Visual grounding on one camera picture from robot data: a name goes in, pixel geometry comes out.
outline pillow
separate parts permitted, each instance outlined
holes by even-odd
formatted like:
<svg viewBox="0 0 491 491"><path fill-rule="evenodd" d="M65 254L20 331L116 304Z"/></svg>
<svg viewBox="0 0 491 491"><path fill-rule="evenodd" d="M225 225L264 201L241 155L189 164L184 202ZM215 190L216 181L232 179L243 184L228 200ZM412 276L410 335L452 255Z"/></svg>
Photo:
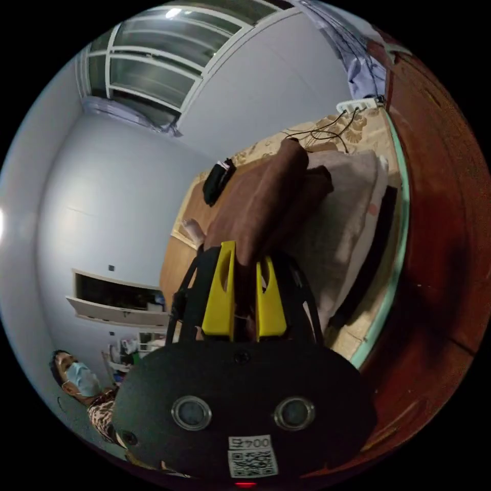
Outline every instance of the pillow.
<svg viewBox="0 0 491 491"><path fill-rule="evenodd" d="M303 269L316 299L323 331L348 295L368 254L388 183L386 159L366 150L309 154L309 168L324 165L334 191L285 250Z"/></svg>

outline screw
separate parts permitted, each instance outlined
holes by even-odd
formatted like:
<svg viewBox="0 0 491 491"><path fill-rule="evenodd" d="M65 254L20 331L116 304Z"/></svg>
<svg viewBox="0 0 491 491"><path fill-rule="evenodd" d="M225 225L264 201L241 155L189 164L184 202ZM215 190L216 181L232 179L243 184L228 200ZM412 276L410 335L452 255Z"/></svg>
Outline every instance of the screw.
<svg viewBox="0 0 491 491"><path fill-rule="evenodd" d="M239 365L245 365L250 359L251 355L243 349L236 352L234 355L235 363L238 363Z"/></svg>
<svg viewBox="0 0 491 491"><path fill-rule="evenodd" d="M123 431L121 436L128 445L136 445L138 443L138 439L131 431Z"/></svg>

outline face mask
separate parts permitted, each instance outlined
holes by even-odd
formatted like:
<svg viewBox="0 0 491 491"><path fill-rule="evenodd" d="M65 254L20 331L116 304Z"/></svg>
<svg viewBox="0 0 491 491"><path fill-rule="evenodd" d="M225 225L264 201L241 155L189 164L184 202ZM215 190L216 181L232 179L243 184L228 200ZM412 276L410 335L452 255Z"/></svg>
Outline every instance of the face mask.
<svg viewBox="0 0 491 491"><path fill-rule="evenodd" d="M83 363L72 363L66 371L66 377L77 387L79 394L85 397L92 397L102 391L95 374Z"/></svg>

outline red light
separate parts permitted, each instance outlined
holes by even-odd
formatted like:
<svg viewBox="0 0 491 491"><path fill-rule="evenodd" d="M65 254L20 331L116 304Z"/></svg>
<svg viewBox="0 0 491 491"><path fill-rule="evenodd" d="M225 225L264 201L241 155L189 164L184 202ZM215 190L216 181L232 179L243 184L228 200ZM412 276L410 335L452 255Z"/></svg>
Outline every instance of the red light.
<svg viewBox="0 0 491 491"><path fill-rule="evenodd" d="M241 489L250 489L256 485L255 482L236 482L235 485Z"/></svg>

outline black hair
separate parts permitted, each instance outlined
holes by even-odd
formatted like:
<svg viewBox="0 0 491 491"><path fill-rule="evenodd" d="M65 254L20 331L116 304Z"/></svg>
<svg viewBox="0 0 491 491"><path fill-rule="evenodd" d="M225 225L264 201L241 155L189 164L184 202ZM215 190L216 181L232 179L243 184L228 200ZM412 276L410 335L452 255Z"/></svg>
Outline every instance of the black hair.
<svg viewBox="0 0 491 491"><path fill-rule="evenodd" d="M61 387L63 385L63 379L61 378L60 372L58 370L58 366L56 365L56 357L60 353L70 354L68 353L68 351L65 351L64 349L57 349L56 351L53 351L50 360L50 370L51 370L51 375L55 379L56 383Z"/></svg>

